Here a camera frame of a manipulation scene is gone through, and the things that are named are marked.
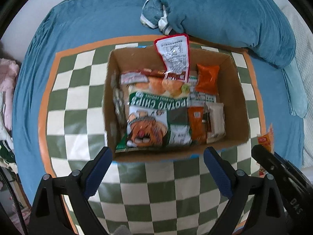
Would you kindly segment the white beige snack packet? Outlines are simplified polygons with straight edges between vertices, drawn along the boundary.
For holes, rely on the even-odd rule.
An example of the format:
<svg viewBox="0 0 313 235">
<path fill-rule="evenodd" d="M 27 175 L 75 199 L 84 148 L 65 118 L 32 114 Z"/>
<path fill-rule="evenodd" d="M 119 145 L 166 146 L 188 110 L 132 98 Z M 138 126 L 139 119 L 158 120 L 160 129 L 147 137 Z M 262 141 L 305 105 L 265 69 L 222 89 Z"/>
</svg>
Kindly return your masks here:
<svg viewBox="0 0 313 235">
<path fill-rule="evenodd" d="M 224 121 L 224 104 L 210 102 L 207 104 L 211 130 L 207 131 L 207 143 L 217 142 L 226 135 Z"/>
</svg>

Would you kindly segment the orange QR code packet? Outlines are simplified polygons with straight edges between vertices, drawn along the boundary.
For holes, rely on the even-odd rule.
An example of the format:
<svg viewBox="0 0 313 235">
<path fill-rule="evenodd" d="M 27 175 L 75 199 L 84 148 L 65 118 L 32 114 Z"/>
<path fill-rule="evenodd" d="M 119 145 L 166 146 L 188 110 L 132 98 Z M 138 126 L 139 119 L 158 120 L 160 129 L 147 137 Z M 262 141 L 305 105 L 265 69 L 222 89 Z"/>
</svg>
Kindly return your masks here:
<svg viewBox="0 0 313 235">
<path fill-rule="evenodd" d="M 206 143 L 206 128 L 203 121 L 203 107 L 189 107 L 188 108 L 188 121 L 191 128 L 191 137 L 193 141 L 198 144 Z"/>
</svg>

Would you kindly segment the green white packet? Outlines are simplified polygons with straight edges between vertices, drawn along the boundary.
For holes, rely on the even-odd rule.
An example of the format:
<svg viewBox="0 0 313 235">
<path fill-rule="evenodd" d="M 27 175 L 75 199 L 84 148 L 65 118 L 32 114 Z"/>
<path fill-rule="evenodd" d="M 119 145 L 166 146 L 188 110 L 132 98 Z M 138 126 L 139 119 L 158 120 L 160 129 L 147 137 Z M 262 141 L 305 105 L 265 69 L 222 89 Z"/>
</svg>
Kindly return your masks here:
<svg viewBox="0 0 313 235">
<path fill-rule="evenodd" d="M 198 82 L 198 75 L 196 71 L 191 71 L 189 76 L 189 97 L 188 97 L 188 107 L 205 107 L 208 103 L 216 102 L 216 96 L 204 92 L 197 92 L 195 87 Z"/>
</svg>

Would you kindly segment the orange snack packet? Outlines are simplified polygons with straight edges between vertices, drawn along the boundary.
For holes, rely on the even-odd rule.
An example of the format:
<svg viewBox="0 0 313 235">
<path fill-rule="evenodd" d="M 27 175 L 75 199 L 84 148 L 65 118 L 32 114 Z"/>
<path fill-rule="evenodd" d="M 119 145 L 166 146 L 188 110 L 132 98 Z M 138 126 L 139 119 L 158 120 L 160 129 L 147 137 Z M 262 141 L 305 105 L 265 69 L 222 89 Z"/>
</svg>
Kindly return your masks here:
<svg viewBox="0 0 313 235">
<path fill-rule="evenodd" d="M 218 95 L 218 74 L 220 67 L 218 65 L 204 66 L 197 64 L 197 84 L 195 90 L 205 94 Z"/>
</svg>

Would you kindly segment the green potato chips bag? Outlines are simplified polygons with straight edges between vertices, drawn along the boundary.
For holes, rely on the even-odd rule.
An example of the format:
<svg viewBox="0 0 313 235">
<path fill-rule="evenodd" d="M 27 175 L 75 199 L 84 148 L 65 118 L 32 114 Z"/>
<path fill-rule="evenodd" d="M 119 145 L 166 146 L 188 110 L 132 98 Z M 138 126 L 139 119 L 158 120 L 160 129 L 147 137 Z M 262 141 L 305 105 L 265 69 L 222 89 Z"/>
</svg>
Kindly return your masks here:
<svg viewBox="0 0 313 235">
<path fill-rule="evenodd" d="M 128 90 L 125 135 L 116 147 L 117 153 L 192 143 L 188 83 L 150 77 L 148 83 L 125 86 Z"/>
</svg>

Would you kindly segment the red white snack pouch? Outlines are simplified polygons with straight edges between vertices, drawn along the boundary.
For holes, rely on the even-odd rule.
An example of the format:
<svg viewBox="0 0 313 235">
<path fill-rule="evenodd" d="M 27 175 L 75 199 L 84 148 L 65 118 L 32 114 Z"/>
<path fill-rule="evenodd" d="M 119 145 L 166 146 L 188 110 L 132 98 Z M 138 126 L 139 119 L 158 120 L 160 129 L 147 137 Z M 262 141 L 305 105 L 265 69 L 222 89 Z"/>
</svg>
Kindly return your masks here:
<svg viewBox="0 0 313 235">
<path fill-rule="evenodd" d="M 175 34 L 154 41 L 154 47 L 165 66 L 165 79 L 189 81 L 189 36 Z"/>
</svg>

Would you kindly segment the orange cartoon candy packet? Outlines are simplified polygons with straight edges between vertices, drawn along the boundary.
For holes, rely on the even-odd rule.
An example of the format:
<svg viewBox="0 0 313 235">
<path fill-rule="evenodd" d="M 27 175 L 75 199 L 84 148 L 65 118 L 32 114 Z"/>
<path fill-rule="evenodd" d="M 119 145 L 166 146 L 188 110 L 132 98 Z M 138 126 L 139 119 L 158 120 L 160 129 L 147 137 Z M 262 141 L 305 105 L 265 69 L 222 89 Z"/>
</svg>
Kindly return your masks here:
<svg viewBox="0 0 313 235">
<path fill-rule="evenodd" d="M 274 154 L 274 130 L 273 124 L 270 124 L 268 130 L 264 134 L 257 135 L 258 144 L 262 145 L 268 152 Z M 262 165 L 257 161 L 259 165 L 258 175 L 263 178 L 268 172 L 262 167 Z"/>
</svg>

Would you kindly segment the light blue pillow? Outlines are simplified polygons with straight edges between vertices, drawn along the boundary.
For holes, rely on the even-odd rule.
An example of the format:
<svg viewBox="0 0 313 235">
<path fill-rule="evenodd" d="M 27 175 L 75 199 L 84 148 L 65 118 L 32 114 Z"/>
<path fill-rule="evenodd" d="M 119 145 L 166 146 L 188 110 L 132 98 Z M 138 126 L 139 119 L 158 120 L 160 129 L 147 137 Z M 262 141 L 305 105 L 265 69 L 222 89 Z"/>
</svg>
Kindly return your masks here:
<svg viewBox="0 0 313 235">
<path fill-rule="evenodd" d="M 296 58 L 282 69 L 282 74 L 287 89 L 290 114 L 305 118 L 308 110 L 308 99 Z"/>
</svg>

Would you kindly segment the blue milk cardboard box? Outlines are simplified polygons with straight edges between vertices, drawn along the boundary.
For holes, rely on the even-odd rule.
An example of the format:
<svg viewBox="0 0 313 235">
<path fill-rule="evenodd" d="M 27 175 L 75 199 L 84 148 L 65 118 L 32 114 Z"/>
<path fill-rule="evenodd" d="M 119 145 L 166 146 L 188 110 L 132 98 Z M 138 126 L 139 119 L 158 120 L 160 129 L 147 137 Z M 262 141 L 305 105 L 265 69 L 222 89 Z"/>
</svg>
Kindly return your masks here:
<svg viewBox="0 0 313 235">
<path fill-rule="evenodd" d="M 156 47 L 112 50 L 104 84 L 107 144 L 117 162 L 178 160 L 249 139 L 237 67 L 222 52 L 190 48 L 176 67 Z"/>
</svg>

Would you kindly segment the pile of clothes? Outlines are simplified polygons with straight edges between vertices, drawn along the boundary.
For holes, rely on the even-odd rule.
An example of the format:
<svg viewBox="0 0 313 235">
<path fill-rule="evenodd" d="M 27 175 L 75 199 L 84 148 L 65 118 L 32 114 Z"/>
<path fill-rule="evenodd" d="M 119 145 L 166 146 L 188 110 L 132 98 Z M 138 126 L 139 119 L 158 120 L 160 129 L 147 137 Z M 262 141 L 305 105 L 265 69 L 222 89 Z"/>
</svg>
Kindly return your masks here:
<svg viewBox="0 0 313 235">
<path fill-rule="evenodd" d="M 13 95 L 19 64 L 1 54 L 1 166 L 17 174 L 12 138 Z"/>
</svg>

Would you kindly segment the blue duvet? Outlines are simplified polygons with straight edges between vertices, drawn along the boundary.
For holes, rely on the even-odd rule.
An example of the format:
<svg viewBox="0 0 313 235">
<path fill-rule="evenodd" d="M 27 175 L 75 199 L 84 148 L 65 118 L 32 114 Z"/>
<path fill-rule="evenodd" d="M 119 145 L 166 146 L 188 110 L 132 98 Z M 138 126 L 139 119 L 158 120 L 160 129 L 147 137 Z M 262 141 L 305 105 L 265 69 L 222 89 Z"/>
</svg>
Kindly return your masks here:
<svg viewBox="0 0 313 235">
<path fill-rule="evenodd" d="M 249 48 L 279 68 L 295 57 L 294 33 L 273 0 L 146 0 L 140 20 L 164 35 L 186 33 L 220 45 Z"/>
</svg>

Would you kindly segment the red white small packet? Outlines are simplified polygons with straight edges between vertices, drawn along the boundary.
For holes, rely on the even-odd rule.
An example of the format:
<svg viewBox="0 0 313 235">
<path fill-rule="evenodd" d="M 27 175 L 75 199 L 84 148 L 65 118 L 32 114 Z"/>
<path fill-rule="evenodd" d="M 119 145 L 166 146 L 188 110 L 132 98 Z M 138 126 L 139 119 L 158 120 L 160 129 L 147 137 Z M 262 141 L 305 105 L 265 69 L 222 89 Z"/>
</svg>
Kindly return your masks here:
<svg viewBox="0 0 313 235">
<path fill-rule="evenodd" d="M 165 77 L 165 71 L 152 69 L 139 69 L 124 72 L 120 75 L 120 84 L 129 85 L 136 83 L 148 83 L 150 77 L 163 79 Z"/>
</svg>

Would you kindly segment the blue bed sheet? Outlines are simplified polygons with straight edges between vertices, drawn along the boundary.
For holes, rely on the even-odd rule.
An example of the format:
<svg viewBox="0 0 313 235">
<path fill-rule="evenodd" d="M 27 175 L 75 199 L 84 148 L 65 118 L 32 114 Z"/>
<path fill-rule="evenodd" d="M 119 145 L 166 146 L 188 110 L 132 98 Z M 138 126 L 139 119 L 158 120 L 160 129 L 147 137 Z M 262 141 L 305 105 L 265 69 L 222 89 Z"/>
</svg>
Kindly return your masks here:
<svg viewBox="0 0 313 235">
<path fill-rule="evenodd" d="M 27 42 L 13 98 L 13 141 L 23 189 L 33 201 L 45 174 L 38 141 L 38 115 L 57 52 L 91 42 L 154 34 L 139 15 L 144 0 L 65 0 L 53 7 Z M 303 160 L 303 120 L 289 111 L 282 72 L 251 53 L 267 125 L 274 127 L 275 151 L 296 167 Z"/>
</svg>

